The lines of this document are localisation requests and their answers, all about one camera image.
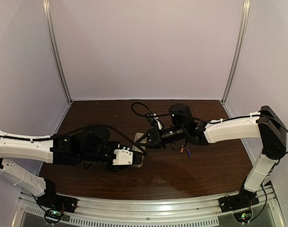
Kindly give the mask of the white remote control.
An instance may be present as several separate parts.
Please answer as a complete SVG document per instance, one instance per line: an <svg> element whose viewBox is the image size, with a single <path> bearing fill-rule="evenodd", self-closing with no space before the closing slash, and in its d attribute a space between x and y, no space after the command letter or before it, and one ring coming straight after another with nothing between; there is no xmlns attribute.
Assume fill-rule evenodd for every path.
<svg viewBox="0 0 288 227"><path fill-rule="evenodd" d="M144 163L143 151L134 145L132 146L132 150L135 152L141 153L140 155L137 154L137 155L133 156L132 167L141 168L143 166L143 163Z"/></svg>

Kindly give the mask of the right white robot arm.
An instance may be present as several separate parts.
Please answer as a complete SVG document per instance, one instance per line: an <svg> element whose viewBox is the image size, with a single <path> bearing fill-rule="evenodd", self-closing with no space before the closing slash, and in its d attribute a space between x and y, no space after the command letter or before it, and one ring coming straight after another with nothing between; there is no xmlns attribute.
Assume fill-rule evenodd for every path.
<svg viewBox="0 0 288 227"><path fill-rule="evenodd" d="M161 149L179 140L197 146L246 138L262 140L262 151L245 178L240 194L251 196L256 193L274 166L288 153L288 130L269 106L262 106L260 111L244 116L207 121L195 118L189 106L179 103L172 105L163 116L166 115L171 117L172 126L169 128L163 128L159 122L162 115L152 112L143 115L153 128L136 143Z"/></svg>

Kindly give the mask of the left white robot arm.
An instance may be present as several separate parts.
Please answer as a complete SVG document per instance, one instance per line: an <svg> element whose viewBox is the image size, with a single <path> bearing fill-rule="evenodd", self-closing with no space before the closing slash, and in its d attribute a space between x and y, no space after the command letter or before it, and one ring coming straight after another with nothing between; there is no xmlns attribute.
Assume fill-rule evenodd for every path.
<svg viewBox="0 0 288 227"><path fill-rule="evenodd" d="M108 126L89 125L65 134L47 137L23 136L0 130L0 175L36 197L55 197L54 183L26 171L13 158L42 161L54 165L89 168L105 164L112 171L132 165L137 154L117 141L110 141Z"/></svg>

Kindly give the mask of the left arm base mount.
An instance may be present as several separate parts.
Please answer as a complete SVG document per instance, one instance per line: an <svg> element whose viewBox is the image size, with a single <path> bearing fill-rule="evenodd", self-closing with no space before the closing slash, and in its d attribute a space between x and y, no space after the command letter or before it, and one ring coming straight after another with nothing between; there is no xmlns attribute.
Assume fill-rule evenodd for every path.
<svg viewBox="0 0 288 227"><path fill-rule="evenodd" d="M74 213L76 210L78 199L63 195L56 194L55 198L47 197L45 195L40 197L35 197L36 204L44 212L44 220L50 224L58 224L65 213Z"/></svg>

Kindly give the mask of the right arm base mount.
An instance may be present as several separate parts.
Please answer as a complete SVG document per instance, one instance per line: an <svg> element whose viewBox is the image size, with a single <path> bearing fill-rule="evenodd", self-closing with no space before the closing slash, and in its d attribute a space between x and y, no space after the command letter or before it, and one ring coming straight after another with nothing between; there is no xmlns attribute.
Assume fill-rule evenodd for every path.
<svg viewBox="0 0 288 227"><path fill-rule="evenodd" d="M252 206L259 204L256 193L225 195L218 199L222 213L232 212L233 218L240 224L247 224L253 217Z"/></svg>

